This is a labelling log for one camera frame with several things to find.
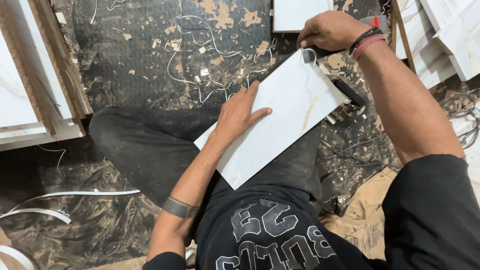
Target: tattoo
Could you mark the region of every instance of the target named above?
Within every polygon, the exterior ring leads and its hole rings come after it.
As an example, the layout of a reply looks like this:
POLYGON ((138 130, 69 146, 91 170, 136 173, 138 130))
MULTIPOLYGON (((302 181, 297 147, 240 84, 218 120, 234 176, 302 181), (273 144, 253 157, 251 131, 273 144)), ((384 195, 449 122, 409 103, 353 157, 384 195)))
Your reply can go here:
POLYGON ((175 199, 172 196, 169 196, 167 201, 162 207, 162 210, 165 210, 167 213, 170 213, 174 216, 186 219, 193 218, 197 213, 200 207, 191 206, 180 200, 175 199))

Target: black bracelet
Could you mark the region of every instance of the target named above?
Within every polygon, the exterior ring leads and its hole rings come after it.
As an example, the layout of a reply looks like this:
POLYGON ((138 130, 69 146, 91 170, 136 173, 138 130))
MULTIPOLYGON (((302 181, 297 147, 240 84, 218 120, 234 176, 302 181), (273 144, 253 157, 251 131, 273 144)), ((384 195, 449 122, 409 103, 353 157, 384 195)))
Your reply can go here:
POLYGON ((348 53, 350 55, 352 55, 352 52, 353 50, 358 46, 358 44, 368 38, 368 37, 371 37, 373 35, 377 35, 377 34, 383 34, 383 31, 378 28, 378 27, 375 27, 375 28, 370 28, 367 32, 363 33, 359 38, 357 38, 357 40, 355 40, 355 42, 353 42, 352 46, 350 47, 350 50, 348 51, 348 53))

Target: hand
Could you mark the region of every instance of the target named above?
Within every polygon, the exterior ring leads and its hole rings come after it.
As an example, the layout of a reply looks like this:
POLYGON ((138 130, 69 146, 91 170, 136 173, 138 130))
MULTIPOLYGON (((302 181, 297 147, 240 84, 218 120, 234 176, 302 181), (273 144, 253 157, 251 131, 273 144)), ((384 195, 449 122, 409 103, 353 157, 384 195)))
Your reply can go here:
POLYGON ((316 45, 336 51, 350 49, 353 42, 371 27, 342 11, 326 11, 305 23, 297 39, 297 48, 316 45))
POLYGON ((242 87, 222 105, 216 128, 209 139, 213 137, 216 143, 226 149, 259 119, 272 113, 271 108, 261 108, 252 113, 259 84, 259 81, 255 81, 248 89, 242 87))

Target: red bracelet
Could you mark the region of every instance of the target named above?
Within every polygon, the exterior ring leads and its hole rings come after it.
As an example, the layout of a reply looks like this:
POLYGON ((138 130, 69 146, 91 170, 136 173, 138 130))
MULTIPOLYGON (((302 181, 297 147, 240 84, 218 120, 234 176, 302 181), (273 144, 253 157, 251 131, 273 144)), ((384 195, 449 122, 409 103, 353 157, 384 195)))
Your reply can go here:
POLYGON ((367 49, 368 46, 380 40, 386 40, 385 35, 377 34, 377 35, 373 35, 371 37, 365 38, 355 47, 355 49, 353 49, 351 57, 355 61, 358 60, 360 55, 363 53, 363 51, 365 51, 365 49, 367 49))

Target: bracelet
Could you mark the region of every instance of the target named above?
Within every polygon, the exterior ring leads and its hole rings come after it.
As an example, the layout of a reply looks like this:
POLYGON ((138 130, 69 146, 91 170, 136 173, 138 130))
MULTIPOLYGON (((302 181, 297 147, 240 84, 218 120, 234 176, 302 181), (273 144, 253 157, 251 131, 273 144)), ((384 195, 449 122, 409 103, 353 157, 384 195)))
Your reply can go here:
POLYGON ((383 34, 376 34, 376 35, 373 35, 371 37, 367 37, 365 39, 363 39, 359 44, 358 46, 355 47, 355 49, 353 50, 353 55, 352 55, 352 58, 353 60, 358 60, 358 58, 360 57, 360 55, 365 51, 365 49, 368 48, 368 46, 370 46, 371 44, 377 42, 377 41, 380 41, 380 40, 387 40, 385 35, 383 34))
POLYGON ((355 40, 355 42, 353 42, 352 46, 350 47, 350 50, 348 52, 350 56, 353 56, 353 50, 359 45, 362 40, 378 34, 383 34, 381 29, 378 27, 370 28, 367 32, 363 33, 359 38, 357 38, 357 40, 355 40))

